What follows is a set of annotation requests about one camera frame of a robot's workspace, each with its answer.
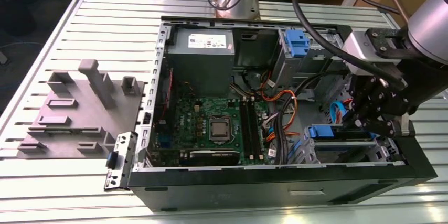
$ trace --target slotted aluminum table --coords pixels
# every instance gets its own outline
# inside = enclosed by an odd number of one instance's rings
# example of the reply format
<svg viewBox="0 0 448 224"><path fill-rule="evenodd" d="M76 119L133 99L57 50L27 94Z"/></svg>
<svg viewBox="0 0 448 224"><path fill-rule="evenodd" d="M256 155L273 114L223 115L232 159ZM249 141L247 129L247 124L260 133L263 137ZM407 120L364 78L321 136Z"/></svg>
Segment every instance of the slotted aluminum table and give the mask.
<svg viewBox="0 0 448 224"><path fill-rule="evenodd" d="M312 23L397 28L376 9L303 5ZM261 19L297 21L288 3L260 2ZM212 17L207 0L72 0L0 118L0 156L15 156L33 122L55 70L72 71L83 58L100 62L111 79L148 79L160 16ZM103 192L104 159L0 161L1 221L83 221L120 217L151 223L435 223L448 221L448 103L435 97L412 116L417 140L439 178L337 207L240 209L153 214L132 192Z"/></svg>

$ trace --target white cable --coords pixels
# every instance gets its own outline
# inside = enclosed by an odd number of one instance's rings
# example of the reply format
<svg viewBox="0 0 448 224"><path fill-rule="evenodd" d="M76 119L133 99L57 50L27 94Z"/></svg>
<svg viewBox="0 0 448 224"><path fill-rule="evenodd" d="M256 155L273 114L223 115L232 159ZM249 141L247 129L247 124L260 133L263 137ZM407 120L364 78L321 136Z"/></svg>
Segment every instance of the white cable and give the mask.
<svg viewBox="0 0 448 224"><path fill-rule="evenodd" d="M0 46L0 48L5 48L5 47L13 46L13 45L19 45L19 44L37 44L37 45L44 46L43 43L37 43L37 42L15 42L15 43L7 44L4 46Z"/></svg>
<svg viewBox="0 0 448 224"><path fill-rule="evenodd" d="M233 143L233 140L236 139L236 137L235 137L235 135L233 135L233 133L232 133L232 129L231 129L231 136L232 136L233 138L232 138L232 141L229 142L229 144L232 144L232 143Z"/></svg>
<svg viewBox="0 0 448 224"><path fill-rule="evenodd" d="M272 119L275 119L275 117L279 115L279 113L275 113L272 116L268 117L268 119L265 119L265 121L263 122L263 128L268 128L268 123L272 121Z"/></svg>
<svg viewBox="0 0 448 224"><path fill-rule="evenodd" d="M236 93L240 94L240 96L243 97L249 97L251 95L249 94L245 94L243 90L240 90L236 86L232 85L231 83L231 88L236 91Z"/></svg>
<svg viewBox="0 0 448 224"><path fill-rule="evenodd" d="M292 114L293 111L296 110L293 107L295 107L295 106L293 106L292 103L291 103L291 104L288 105L288 110L285 111L284 114Z"/></svg>

